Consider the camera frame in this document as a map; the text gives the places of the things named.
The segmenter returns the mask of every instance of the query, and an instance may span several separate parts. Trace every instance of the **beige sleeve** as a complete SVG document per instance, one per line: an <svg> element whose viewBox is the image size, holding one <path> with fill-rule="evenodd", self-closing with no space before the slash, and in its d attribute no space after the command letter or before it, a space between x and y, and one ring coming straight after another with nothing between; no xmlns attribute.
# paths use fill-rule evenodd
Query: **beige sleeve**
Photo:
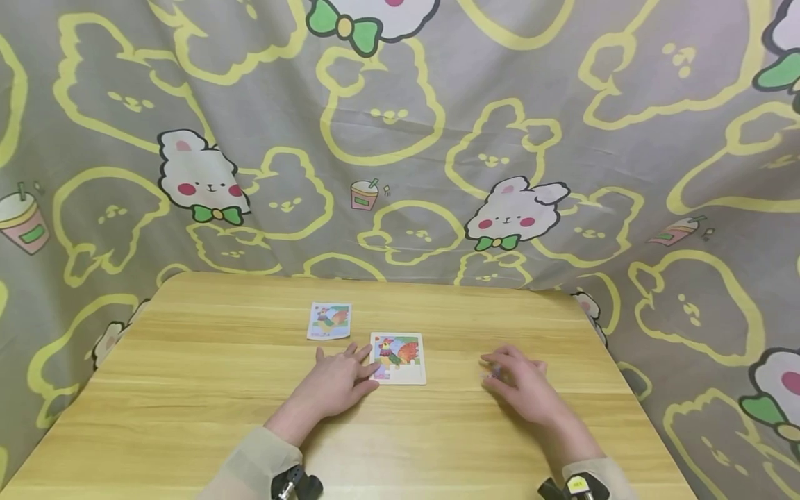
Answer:
<svg viewBox="0 0 800 500"><path fill-rule="evenodd" d="M595 458L571 463L562 470L565 481L579 472L588 472L606 485L606 488L611 493L609 500L638 500L638 496L625 477L625 473L611 458Z"/></svg>
<svg viewBox="0 0 800 500"><path fill-rule="evenodd" d="M225 460L198 500L270 500L272 479L301 461L300 450L258 427Z"/></svg>

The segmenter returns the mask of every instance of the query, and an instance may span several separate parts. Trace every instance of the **puzzle card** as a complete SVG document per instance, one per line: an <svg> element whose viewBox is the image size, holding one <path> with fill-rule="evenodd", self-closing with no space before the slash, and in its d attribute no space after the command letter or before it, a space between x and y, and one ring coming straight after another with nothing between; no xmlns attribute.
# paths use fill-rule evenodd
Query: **puzzle card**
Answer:
<svg viewBox="0 0 800 500"><path fill-rule="evenodd" d="M378 371L370 377L381 384L424 386L425 355L420 334L372 333L370 363L380 361Z"/></svg>
<svg viewBox="0 0 800 500"><path fill-rule="evenodd" d="M350 336L350 323L353 319L351 304L314 302L308 321L310 340L334 340Z"/></svg>

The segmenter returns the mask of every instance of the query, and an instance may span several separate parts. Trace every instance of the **fabric backdrop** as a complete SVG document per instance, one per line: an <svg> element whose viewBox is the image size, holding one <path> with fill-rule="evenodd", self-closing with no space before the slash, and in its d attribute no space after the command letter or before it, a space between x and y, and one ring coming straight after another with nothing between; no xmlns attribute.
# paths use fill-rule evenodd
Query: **fabric backdrop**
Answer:
<svg viewBox="0 0 800 500"><path fill-rule="evenodd" d="M558 287L700 498L800 498L799 59L800 0L6 2L0 477L204 270Z"/></svg>

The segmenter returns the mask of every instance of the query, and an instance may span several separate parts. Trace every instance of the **wooden table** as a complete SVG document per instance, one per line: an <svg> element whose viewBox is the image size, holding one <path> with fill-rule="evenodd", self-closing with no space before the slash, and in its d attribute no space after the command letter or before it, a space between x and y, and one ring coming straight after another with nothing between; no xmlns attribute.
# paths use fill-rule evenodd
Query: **wooden table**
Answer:
<svg viewBox="0 0 800 500"><path fill-rule="evenodd" d="M643 499L694 498L567 295L207 273L160 289L0 498L193 498L312 367L312 301L352 302L359 344L422 333L427 358L427 386L384 386L312 435L324 498L536 498L543 454L480 384L478 355L502 342L549 362Z"/></svg>

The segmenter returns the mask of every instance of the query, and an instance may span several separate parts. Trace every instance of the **finger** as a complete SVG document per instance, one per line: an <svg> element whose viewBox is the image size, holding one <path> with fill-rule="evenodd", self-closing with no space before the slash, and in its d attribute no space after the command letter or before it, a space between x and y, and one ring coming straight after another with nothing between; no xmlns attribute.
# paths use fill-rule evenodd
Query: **finger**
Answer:
<svg viewBox="0 0 800 500"><path fill-rule="evenodd" d="M542 375L547 375L547 363L544 361L532 361L534 366L542 373Z"/></svg>
<svg viewBox="0 0 800 500"><path fill-rule="evenodd" d="M370 355L370 349L372 346L367 344L366 346L362 347L359 352L355 354L355 358L358 360L359 363L363 363L367 356Z"/></svg>
<svg viewBox="0 0 800 500"><path fill-rule="evenodd" d="M481 359L483 361L497 363L511 373L516 371L517 363L519 362L518 359L512 358L507 354L481 354Z"/></svg>
<svg viewBox="0 0 800 500"><path fill-rule="evenodd" d="M522 353L522 351L517 349L515 346L512 346L511 344L503 344L502 346L500 346L497 349L495 349L494 353L495 354L505 354L506 356L511 356L512 358L516 358L516 359L523 359L523 360L527 360L528 359Z"/></svg>
<svg viewBox="0 0 800 500"><path fill-rule="evenodd" d="M353 392L350 393L350 405L352 406L361 401L364 396L368 395L370 392L373 392L380 386L381 384L379 384L377 380L366 380L364 382L360 382L353 387Z"/></svg>
<svg viewBox="0 0 800 500"><path fill-rule="evenodd" d="M483 386L508 401L508 403L514 404L513 402L517 397L517 390L507 385L502 380L492 377L484 378Z"/></svg>
<svg viewBox="0 0 800 500"><path fill-rule="evenodd" d="M357 378L367 378L367 377L371 376L373 373L375 373L376 371L378 371L378 368L380 368L380 367L381 367L381 362L380 361L376 361L376 362L372 363L371 365L367 365L367 366L359 366L358 367Z"/></svg>

